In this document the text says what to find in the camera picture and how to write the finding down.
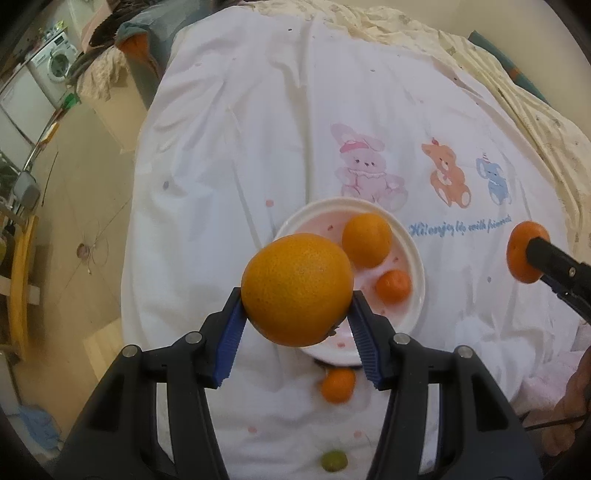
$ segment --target pink plate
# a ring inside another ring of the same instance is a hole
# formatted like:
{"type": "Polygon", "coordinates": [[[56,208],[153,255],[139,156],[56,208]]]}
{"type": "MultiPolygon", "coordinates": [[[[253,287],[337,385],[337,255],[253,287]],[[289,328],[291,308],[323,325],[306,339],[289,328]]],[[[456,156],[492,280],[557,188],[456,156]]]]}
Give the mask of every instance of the pink plate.
{"type": "MultiPolygon", "coordinates": [[[[418,321],[425,299],[425,273],[418,249],[406,229],[392,214],[381,207],[354,198],[336,197],[309,203],[293,214],[277,232],[276,238],[292,233],[309,232],[326,237],[340,245],[345,224],[360,213],[377,213],[389,224],[394,236],[392,250],[376,268],[356,269],[355,290],[361,290],[374,313],[390,320],[397,332],[410,334],[418,321]],[[388,270],[405,270],[413,282],[408,299],[396,305],[386,305],[376,295],[374,285],[388,270]]],[[[344,321],[336,335],[324,342],[302,348],[304,352],[331,365],[354,367],[361,365],[349,323],[344,321]]]]}

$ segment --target washing machine door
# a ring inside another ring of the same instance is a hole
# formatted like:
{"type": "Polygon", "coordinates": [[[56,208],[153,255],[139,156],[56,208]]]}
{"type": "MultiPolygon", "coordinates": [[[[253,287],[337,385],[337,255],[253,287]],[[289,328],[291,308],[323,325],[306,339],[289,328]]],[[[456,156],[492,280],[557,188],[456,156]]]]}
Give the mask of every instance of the washing machine door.
{"type": "Polygon", "coordinates": [[[52,82],[65,82],[70,65],[70,60],[63,50],[54,50],[49,56],[47,76],[52,82]]]}

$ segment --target metal screw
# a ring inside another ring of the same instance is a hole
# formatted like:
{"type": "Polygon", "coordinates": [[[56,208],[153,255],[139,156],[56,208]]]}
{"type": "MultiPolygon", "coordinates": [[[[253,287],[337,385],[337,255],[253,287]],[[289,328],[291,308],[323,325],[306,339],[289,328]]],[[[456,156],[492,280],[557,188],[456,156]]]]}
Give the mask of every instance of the metal screw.
{"type": "Polygon", "coordinates": [[[394,335],[394,343],[408,345],[410,343],[410,337],[406,333],[397,333],[394,335]]]}
{"type": "Polygon", "coordinates": [[[121,350],[123,356],[127,358],[133,357],[136,353],[138,353],[138,348],[135,345],[128,345],[121,350]]]}
{"type": "Polygon", "coordinates": [[[466,345],[462,345],[459,349],[457,349],[457,354],[462,358],[471,358],[474,354],[474,351],[466,345]]]}
{"type": "Polygon", "coordinates": [[[185,342],[194,344],[199,343],[203,339],[203,335],[199,332],[189,332],[185,335],[185,342]]]}

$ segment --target cartoon rabbit print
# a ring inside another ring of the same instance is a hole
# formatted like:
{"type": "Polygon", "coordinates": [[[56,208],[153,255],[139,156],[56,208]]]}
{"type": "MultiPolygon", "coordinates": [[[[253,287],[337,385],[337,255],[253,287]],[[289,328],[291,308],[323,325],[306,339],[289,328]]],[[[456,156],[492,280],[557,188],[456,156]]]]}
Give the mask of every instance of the cartoon rabbit print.
{"type": "Polygon", "coordinates": [[[507,201],[511,204],[511,194],[509,193],[509,186],[503,177],[504,173],[498,163],[492,163],[486,158],[486,154],[482,154],[482,158],[476,159],[476,170],[478,175],[483,179],[488,180],[488,193],[491,199],[497,205],[502,205],[507,201]]]}
{"type": "Polygon", "coordinates": [[[408,192],[404,179],[386,172],[386,161],[379,152],[385,145],[377,138],[355,132],[351,127],[334,124],[330,132],[339,144],[345,166],[335,172],[341,181],[340,194],[379,204],[395,212],[404,206],[408,192]]]}
{"type": "Polygon", "coordinates": [[[438,197],[448,207],[457,203],[467,208],[472,201],[472,194],[466,185],[466,177],[456,165],[456,154],[447,145],[440,145],[435,139],[430,144],[422,145],[423,152],[433,160],[436,169],[431,173],[431,185],[438,197]]]}

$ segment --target beige floor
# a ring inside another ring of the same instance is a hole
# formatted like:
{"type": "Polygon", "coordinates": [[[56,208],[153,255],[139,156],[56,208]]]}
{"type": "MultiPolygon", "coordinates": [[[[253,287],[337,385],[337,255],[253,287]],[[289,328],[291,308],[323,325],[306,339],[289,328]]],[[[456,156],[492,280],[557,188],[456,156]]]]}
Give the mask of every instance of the beige floor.
{"type": "Polygon", "coordinates": [[[96,385],[82,340],[120,316],[134,157],[119,152],[92,109],[77,105],[37,158],[33,175],[42,188],[54,158],[37,211],[31,282],[41,287],[41,305],[29,309],[34,348],[14,372],[22,401],[52,414],[65,437],[96,385]],[[76,248],[95,239],[89,274],[76,248]]]}

